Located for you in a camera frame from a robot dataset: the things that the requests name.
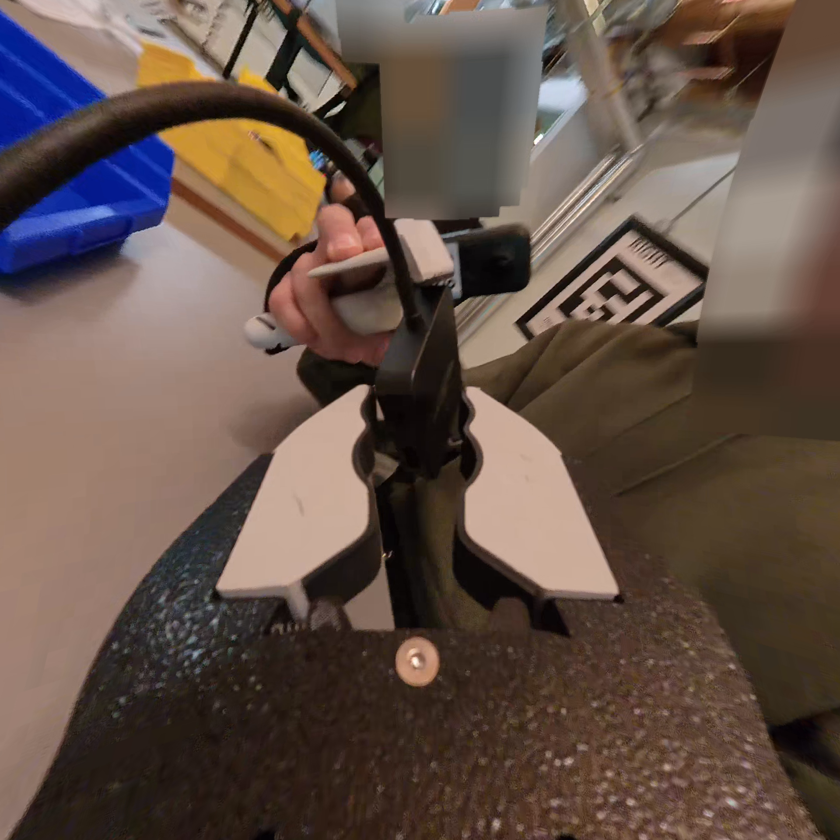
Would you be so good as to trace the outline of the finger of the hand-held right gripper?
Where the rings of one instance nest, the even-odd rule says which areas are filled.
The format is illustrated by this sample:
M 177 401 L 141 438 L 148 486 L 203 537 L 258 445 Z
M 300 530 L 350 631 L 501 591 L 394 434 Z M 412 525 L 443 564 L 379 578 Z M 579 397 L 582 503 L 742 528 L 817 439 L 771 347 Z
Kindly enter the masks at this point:
M 454 259 L 432 221 L 396 219 L 394 227 L 411 282 L 424 284 L 446 280 L 454 274 Z M 337 277 L 338 282 L 344 285 L 363 285 L 366 282 L 376 284 L 392 273 L 389 253 L 385 247 L 380 247 L 313 268 L 308 275 L 318 280 Z
M 330 302 L 336 322 L 357 335 L 396 330 L 403 320 L 403 306 L 394 285 L 368 289 L 332 289 Z

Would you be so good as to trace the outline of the yellow plastic bin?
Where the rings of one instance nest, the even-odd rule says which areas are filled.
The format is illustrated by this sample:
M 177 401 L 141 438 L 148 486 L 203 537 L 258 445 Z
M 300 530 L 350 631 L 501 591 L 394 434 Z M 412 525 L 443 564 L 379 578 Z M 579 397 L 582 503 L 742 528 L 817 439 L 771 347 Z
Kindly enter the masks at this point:
M 248 120 L 196 122 L 159 133 L 175 156 L 287 242 L 310 234 L 326 186 L 304 139 Z

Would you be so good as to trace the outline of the person's olive jacket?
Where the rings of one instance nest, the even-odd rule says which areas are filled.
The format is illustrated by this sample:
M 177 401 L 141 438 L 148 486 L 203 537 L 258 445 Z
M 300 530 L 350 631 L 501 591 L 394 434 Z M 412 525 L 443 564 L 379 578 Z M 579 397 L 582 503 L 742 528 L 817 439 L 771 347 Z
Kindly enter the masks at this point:
M 768 723 L 838 731 L 838 443 L 694 418 L 697 326 L 567 322 L 465 371 L 583 465 L 717 612 Z

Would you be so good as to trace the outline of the black adapter box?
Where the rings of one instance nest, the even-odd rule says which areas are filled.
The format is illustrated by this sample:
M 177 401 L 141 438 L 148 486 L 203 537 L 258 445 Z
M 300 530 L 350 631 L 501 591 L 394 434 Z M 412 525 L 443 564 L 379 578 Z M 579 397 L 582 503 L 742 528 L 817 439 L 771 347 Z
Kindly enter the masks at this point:
M 420 321 L 402 322 L 374 379 L 386 436 L 403 465 L 436 478 L 460 440 L 463 382 L 455 304 L 447 286 L 415 287 Z

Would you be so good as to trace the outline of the person's right hand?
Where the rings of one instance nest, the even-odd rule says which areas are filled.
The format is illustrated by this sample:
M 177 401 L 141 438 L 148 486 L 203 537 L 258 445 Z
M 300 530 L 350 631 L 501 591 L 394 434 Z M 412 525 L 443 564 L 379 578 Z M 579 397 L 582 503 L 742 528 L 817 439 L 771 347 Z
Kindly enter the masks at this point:
M 332 177 L 329 203 L 316 219 L 318 244 L 301 255 L 269 295 L 269 311 L 298 343 L 328 361 L 378 366 L 391 341 L 390 332 L 359 335 L 350 331 L 333 311 L 329 287 L 310 271 L 383 247 L 371 217 L 355 220 L 346 203 L 355 194 L 340 171 Z

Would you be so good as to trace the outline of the blue plastic bin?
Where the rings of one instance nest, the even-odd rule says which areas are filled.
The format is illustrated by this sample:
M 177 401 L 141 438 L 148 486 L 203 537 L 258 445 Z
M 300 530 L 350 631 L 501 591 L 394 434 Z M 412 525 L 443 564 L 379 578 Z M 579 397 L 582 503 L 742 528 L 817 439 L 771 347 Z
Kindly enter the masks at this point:
M 105 98 L 77 70 L 1 13 L 1 148 Z M 1 271 L 62 261 L 157 226 L 168 207 L 174 153 L 152 136 L 100 161 L 2 232 Z

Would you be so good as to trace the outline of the wooden table black legs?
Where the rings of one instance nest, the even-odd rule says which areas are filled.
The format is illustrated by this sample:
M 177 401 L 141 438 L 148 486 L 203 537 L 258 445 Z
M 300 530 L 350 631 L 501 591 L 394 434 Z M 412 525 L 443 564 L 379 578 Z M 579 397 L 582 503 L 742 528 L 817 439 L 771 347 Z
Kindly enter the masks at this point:
M 254 37 L 266 47 L 263 79 L 280 95 L 325 118 L 343 109 L 358 87 L 354 74 L 343 63 L 315 19 L 308 13 L 309 2 L 244 2 L 245 20 L 222 68 L 222 78 L 238 79 L 249 69 L 246 51 Z

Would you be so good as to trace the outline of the black and white marker board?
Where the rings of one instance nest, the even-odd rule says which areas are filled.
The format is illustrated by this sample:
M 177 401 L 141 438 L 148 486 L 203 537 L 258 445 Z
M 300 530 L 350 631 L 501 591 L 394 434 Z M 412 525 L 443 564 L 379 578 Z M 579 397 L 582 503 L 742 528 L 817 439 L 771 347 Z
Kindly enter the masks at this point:
M 708 266 L 632 215 L 515 322 L 525 340 L 568 321 L 676 323 L 705 295 Z

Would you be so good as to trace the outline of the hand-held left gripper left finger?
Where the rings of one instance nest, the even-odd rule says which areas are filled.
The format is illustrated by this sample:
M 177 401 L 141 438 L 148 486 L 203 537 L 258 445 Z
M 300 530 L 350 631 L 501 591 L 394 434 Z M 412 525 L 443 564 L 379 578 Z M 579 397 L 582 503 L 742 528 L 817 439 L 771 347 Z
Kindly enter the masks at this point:
M 312 603 L 346 606 L 375 582 L 374 421 L 373 391 L 358 385 L 276 447 L 217 579 L 220 598 L 281 599 L 303 621 Z

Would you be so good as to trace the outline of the metal rail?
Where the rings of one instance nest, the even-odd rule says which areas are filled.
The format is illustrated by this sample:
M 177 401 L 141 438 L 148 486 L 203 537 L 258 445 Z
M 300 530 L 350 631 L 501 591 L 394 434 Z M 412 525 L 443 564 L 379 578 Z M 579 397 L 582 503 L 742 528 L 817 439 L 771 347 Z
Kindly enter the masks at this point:
M 531 255 L 547 254 L 571 236 L 615 190 L 633 174 L 646 144 L 606 155 L 531 235 Z

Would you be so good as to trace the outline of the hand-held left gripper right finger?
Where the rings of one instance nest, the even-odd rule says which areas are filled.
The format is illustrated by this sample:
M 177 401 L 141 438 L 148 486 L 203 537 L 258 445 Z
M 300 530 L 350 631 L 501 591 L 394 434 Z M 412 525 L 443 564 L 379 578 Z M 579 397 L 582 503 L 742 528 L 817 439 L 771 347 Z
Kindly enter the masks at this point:
M 560 450 L 480 388 L 465 389 L 458 537 L 485 566 L 539 600 L 613 601 L 620 587 Z

